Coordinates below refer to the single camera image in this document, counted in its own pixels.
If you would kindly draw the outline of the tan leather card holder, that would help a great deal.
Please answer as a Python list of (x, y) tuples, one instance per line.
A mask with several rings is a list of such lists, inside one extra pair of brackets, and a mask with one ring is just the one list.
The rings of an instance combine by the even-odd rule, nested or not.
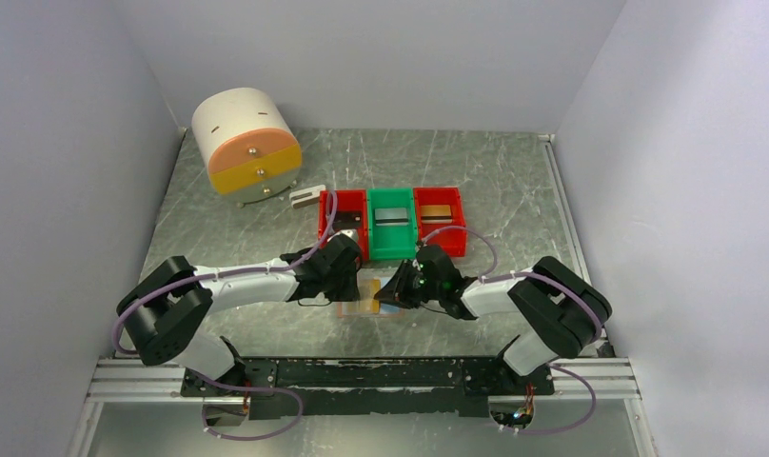
[(404, 315), (404, 310), (384, 304), (374, 298), (389, 277), (371, 277), (358, 280), (360, 298), (356, 301), (336, 304), (339, 318), (397, 318)]

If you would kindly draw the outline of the gold credit card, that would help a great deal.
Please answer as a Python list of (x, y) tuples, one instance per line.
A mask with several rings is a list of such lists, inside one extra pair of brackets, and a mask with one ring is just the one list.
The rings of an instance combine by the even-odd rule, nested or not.
[(453, 211), (449, 205), (420, 206), (419, 215), (423, 224), (439, 225), (453, 222)]

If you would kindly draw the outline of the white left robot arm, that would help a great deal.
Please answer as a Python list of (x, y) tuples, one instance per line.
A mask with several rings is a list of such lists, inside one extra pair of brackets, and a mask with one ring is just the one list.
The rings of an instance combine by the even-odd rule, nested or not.
[(148, 367), (174, 362), (206, 376), (218, 394), (229, 396), (245, 380), (238, 352), (224, 339), (201, 331), (210, 315), (257, 303), (329, 302), (359, 297), (357, 272), (363, 260), (357, 242), (342, 233), (318, 248), (283, 254), (237, 268), (195, 267), (172, 256), (117, 306), (113, 341), (126, 332), (133, 353)]

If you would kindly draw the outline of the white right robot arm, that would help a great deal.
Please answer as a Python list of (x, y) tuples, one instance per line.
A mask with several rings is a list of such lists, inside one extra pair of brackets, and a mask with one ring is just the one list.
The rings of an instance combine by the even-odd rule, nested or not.
[(494, 370), (497, 387), (507, 394), (526, 387), (536, 368), (580, 355), (600, 338), (613, 312), (600, 292), (554, 257), (494, 278), (465, 276), (435, 245), (402, 261), (375, 298), (404, 309), (435, 301), (460, 320), (521, 315), (530, 329), (502, 349)]

